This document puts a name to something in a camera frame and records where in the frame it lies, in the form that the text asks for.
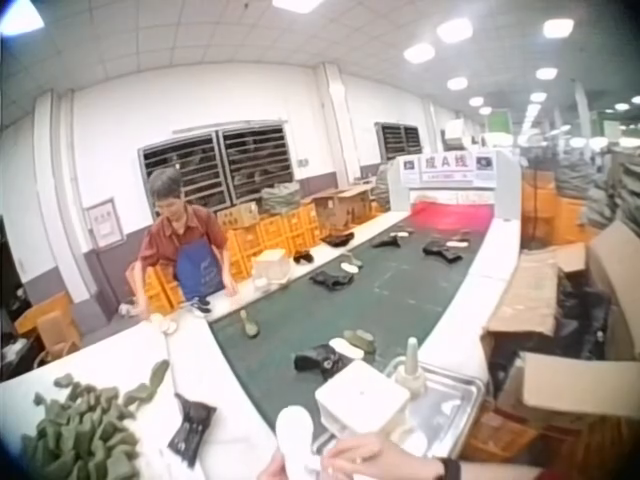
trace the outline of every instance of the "cardboard box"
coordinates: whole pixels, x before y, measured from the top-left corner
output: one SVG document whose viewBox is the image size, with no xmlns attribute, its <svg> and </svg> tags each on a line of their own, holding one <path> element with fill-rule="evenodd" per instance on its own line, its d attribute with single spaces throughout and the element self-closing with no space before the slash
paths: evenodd
<svg viewBox="0 0 640 480">
<path fill-rule="evenodd" d="M 371 218 L 371 185 L 330 189 L 311 197 L 320 225 L 334 231 L 348 230 Z"/>
<path fill-rule="evenodd" d="M 586 269 L 593 286 L 611 295 L 607 360 L 523 353 L 496 400 L 498 410 L 540 430 L 579 431 L 600 416 L 640 419 L 640 239 L 620 222 L 588 248 L 522 254 L 485 327 L 487 359 L 496 334 L 553 335 L 558 268 L 567 275 Z"/>
<path fill-rule="evenodd" d="M 216 215 L 223 228 L 245 228 L 260 221 L 256 202 L 241 203 L 235 207 L 221 210 Z"/>
</svg>

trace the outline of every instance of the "workbench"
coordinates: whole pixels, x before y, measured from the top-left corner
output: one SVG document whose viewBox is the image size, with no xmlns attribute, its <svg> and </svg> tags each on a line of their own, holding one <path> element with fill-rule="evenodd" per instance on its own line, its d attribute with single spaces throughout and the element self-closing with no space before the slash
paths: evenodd
<svg viewBox="0 0 640 480">
<path fill-rule="evenodd" d="M 349 248 L 368 242 L 376 235 L 403 221 L 406 216 L 406 212 L 391 212 L 357 227 L 354 230 L 355 238 Z M 401 341 L 404 341 L 409 335 L 415 335 L 421 339 L 426 337 L 420 349 L 422 361 L 458 373 L 476 376 L 485 381 L 487 379 L 486 364 L 479 336 L 515 267 L 519 250 L 519 234 L 519 221 L 494 219 L 484 235 L 484 240 L 476 238 L 475 244 L 472 242 L 470 251 L 476 252 L 473 263 L 470 262 L 472 255 L 467 255 L 469 259 L 466 263 L 447 267 L 451 269 L 451 275 L 447 280 L 450 285 L 443 291 L 448 293 L 444 301 L 435 305 L 433 313 L 426 313 L 429 308 L 426 306 L 427 304 L 434 306 L 435 300 L 430 298 L 421 307 L 422 310 L 415 307 L 410 312 L 411 318 L 406 321 L 406 324 L 403 324 L 403 329 L 398 329 L 398 332 L 393 336 L 386 330 L 383 333 L 378 333 L 377 330 L 373 332 L 377 335 L 381 349 L 380 358 L 377 360 L 378 364 L 390 359 L 395 352 L 400 353 Z M 420 243 L 421 239 L 415 237 L 415 241 Z M 347 301 L 346 296 L 356 294 L 358 288 L 364 290 L 367 285 L 370 288 L 370 282 L 377 281 L 376 275 L 379 279 L 384 263 L 375 260 L 369 261 L 370 254 L 380 255 L 386 258 L 387 262 L 398 264 L 399 258 L 394 259 L 393 255 L 402 254 L 404 256 L 413 250 L 413 247 L 410 250 L 407 249 L 406 252 L 404 249 L 397 252 L 392 249 L 383 249 L 377 252 L 369 250 L 365 245 L 361 250 L 356 248 L 355 253 L 356 257 L 360 255 L 362 257 L 360 259 L 365 263 L 361 275 L 364 275 L 366 269 L 377 269 L 378 273 L 373 272 L 374 275 L 371 277 L 373 280 L 367 281 L 358 278 L 356 279 L 357 283 L 345 291 L 337 293 L 327 293 L 314 287 L 318 288 L 317 291 L 314 290 L 314 298 L 322 300 L 324 297 L 325 302 L 334 302 L 334 298 L 344 296 L 343 302 Z M 341 251 L 321 245 L 314 248 L 312 253 L 315 257 L 315 264 L 295 266 L 294 280 L 335 260 Z M 417 262 L 426 261 L 419 248 L 415 255 Z M 432 261 L 428 261 L 432 268 L 441 268 L 432 265 L 432 263 Z M 303 285 L 307 285 L 305 279 L 300 280 L 300 288 L 308 288 Z M 289 288 L 297 289 L 297 283 L 294 282 Z M 394 288 L 393 285 L 389 285 L 387 291 L 392 292 Z M 415 294 L 415 291 L 411 291 L 409 296 Z M 275 297 L 277 295 L 282 295 L 286 299 L 288 294 L 282 291 L 271 295 L 274 296 L 274 299 L 277 298 Z M 284 342 L 273 338 L 280 333 L 280 329 L 275 324 L 276 319 L 272 317 L 277 313 L 278 302 L 272 303 L 274 306 L 269 307 L 269 298 L 263 299 L 262 302 L 265 302 L 263 304 L 264 311 L 268 312 L 271 309 L 269 315 L 263 316 L 259 313 L 261 310 L 261 301 L 259 300 L 263 296 L 263 294 L 256 293 L 251 283 L 247 281 L 240 285 L 240 292 L 236 297 L 229 298 L 225 296 L 224 292 L 219 292 L 210 298 L 214 309 L 212 320 L 215 322 L 222 319 L 219 325 L 213 324 L 213 330 L 220 337 L 220 343 L 211 333 L 210 325 L 204 319 L 189 310 L 182 310 L 175 314 L 179 328 L 175 334 L 167 337 L 166 344 L 161 334 L 151 329 L 148 324 L 140 324 L 97 345 L 87 347 L 66 359 L 1 384 L 0 432 L 2 432 L 3 440 L 10 450 L 16 451 L 20 435 L 32 432 L 39 419 L 37 415 L 41 415 L 35 410 L 35 407 L 34 409 L 29 407 L 33 392 L 43 391 L 43 385 L 50 385 L 53 378 L 60 373 L 80 369 L 81 372 L 85 372 L 83 375 L 91 375 L 93 383 L 120 384 L 119 386 L 122 388 L 128 388 L 132 382 L 137 384 L 144 381 L 139 377 L 144 374 L 144 378 L 146 378 L 150 365 L 158 360 L 160 346 L 165 345 L 163 351 L 170 357 L 172 363 L 172 379 L 163 385 L 162 393 L 159 392 L 154 403 L 148 406 L 151 410 L 149 410 L 148 419 L 145 419 L 145 425 L 163 424 L 163 427 L 155 429 L 150 426 L 146 429 L 140 427 L 136 429 L 136 433 L 145 443 L 153 446 L 166 445 L 180 420 L 178 404 L 172 398 L 173 390 L 178 391 L 190 400 L 203 401 L 218 408 L 212 427 L 201 447 L 200 466 L 204 476 L 215 480 L 256 478 L 257 473 L 268 462 L 276 447 L 275 438 L 269 427 L 269 415 L 272 416 L 269 412 L 274 411 L 273 409 L 281 402 L 295 403 L 297 399 L 285 398 L 283 394 L 281 399 L 270 398 L 267 399 L 265 405 L 261 405 L 261 399 L 255 396 L 255 392 L 259 392 L 263 386 L 260 383 L 245 385 L 247 389 L 245 391 L 242 383 L 251 381 L 252 377 L 247 376 L 246 371 L 242 369 L 248 368 L 247 366 L 257 369 L 260 365 L 256 365 L 255 360 L 268 358 L 264 347 L 266 345 L 282 352 L 281 361 L 284 362 L 284 359 L 287 359 L 287 365 L 289 365 L 287 371 L 291 377 L 302 375 L 296 374 L 291 366 L 293 351 L 297 348 L 306 348 L 315 343 L 325 342 L 329 339 L 328 335 L 339 335 L 343 326 L 352 325 L 350 322 L 356 317 L 356 312 L 352 312 L 346 316 L 344 321 L 347 323 L 344 324 L 339 323 L 342 320 L 338 318 L 337 323 L 326 326 L 324 330 L 318 330 L 316 336 L 310 337 L 308 341 L 305 338 L 305 331 L 311 332 L 312 329 L 296 330 L 291 332 L 289 338 L 293 345 L 281 345 Z M 254 341 L 255 344 L 247 339 L 241 339 L 239 336 L 236 338 L 237 334 L 241 332 L 241 325 L 239 322 L 237 325 L 234 324 L 233 318 L 237 318 L 234 312 L 245 305 L 249 305 L 249 315 L 254 316 L 262 327 L 261 336 Z M 371 306 L 367 307 L 366 302 L 361 305 L 365 311 L 369 310 L 370 313 Z M 300 318 L 285 319 L 284 321 L 293 323 L 295 321 L 302 323 L 318 321 L 317 318 L 313 318 L 309 314 L 313 312 L 313 307 L 304 305 L 302 307 L 304 310 L 298 315 Z M 417 315 L 421 311 L 425 312 L 424 323 L 418 324 L 416 323 L 418 321 Z M 390 321 L 402 320 L 396 316 Z M 367 328 L 367 324 L 359 324 L 358 326 Z M 411 326 L 419 326 L 419 330 L 411 332 L 408 330 Z M 229 340 L 237 343 L 234 346 L 233 343 L 229 343 Z M 133 353 L 126 357 L 128 360 L 122 360 L 122 362 L 123 365 L 126 364 L 131 368 L 121 367 L 118 370 L 121 372 L 119 375 L 109 373 L 111 359 L 119 354 L 124 355 L 122 352 L 129 351 Z M 237 363 L 238 355 L 242 355 L 243 352 L 248 358 L 247 366 Z M 237 376 L 234 373 L 234 368 L 238 372 Z M 310 388 L 316 384 L 315 380 L 310 378 L 305 382 Z"/>
</svg>

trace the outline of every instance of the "green conveyor belt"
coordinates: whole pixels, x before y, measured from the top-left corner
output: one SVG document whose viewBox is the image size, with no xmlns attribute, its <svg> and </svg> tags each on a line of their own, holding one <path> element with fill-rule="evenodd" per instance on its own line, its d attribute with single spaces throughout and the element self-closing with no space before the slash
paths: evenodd
<svg viewBox="0 0 640 480">
<path fill-rule="evenodd" d="M 435 231 L 419 231 L 401 239 L 402 248 L 374 249 L 393 227 L 353 250 L 364 263 L 352 285 L 327 292 L 302 277 L 246 308 L 260 324 L 260 336 L 247 339 L 238 313 L 211 325 L 222 352 L 236 377 L 267 423 L 273 428 L 280 410 L 302 405 L 320 426 L 315 390 L 322 385 L 318 372 L 297 373 L 295 352 L 342 336 L 346 329 L 361 328 L 377 342 L 375 358 L 365 358 L 383 369 L 402 355 L 407 338 L 420 343 L 431 333 L 455 296 L 480 248 L 484 234 L 472 234 L 464 259 L 449 266 L 425 257 L 422 246 Z M 341 273 L 336 259 L 319 269 Z"/>
</svg>

